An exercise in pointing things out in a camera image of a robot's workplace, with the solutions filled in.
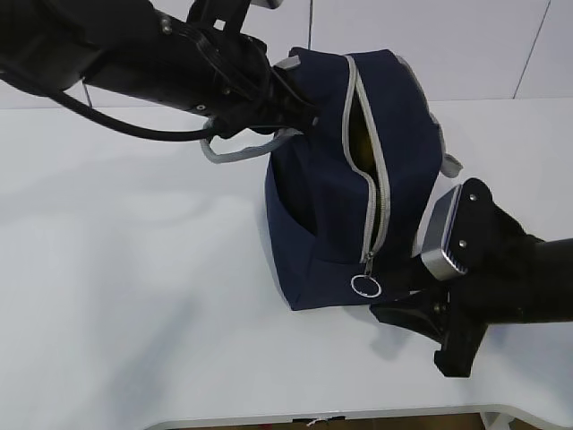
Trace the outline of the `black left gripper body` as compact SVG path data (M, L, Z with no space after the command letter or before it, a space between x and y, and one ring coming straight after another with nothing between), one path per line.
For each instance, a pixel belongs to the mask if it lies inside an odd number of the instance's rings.
M278 84L266 45L243 32L249 1L193 1L179 19L158 7L147 100L198 116L214 129L270 133L278 127Z

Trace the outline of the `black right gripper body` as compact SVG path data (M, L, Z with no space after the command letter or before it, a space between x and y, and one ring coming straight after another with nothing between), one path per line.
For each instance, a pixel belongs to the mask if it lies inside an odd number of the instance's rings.
M462 185L452 239L467 273L446 283L445 333L434 363L445 376L469 376L491 325L546 321L535 286L536 252L545 241L525 232L477 178Z

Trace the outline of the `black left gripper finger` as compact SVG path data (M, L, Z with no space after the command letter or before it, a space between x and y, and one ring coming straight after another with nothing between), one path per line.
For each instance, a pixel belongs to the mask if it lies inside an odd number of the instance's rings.
M317 119L318 108L303 94L290 72L273 66L263 102L263 126L307 133L313 129Z

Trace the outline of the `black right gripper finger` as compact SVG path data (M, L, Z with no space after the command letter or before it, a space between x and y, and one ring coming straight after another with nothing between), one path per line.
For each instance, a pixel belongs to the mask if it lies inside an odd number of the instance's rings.
M421 257L388 269L380 277L383 286L390 291L419 291L430 286L430 272Z
M442 288L429 288L394 301L370 305L369 310L379 323L442 343L449 319L449 294Z

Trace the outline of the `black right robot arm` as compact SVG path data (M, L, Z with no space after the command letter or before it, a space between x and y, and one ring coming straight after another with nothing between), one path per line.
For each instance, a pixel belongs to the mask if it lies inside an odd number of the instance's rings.
M372 315L438 342L433 362L450 378L470 376L492 325L572 319L572 241L526 233L477 178L436 201L421 252L382 279L404 294Z

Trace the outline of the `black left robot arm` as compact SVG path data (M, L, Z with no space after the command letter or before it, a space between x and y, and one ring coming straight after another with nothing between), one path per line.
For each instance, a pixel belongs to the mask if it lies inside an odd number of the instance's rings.
M266 45L243 33L247 1L195 1L185 20L149 1L4 1L1 78L108 129L159 142L311 128L317 108ZM76 83L210 119L197 131L130 125L72 98Z

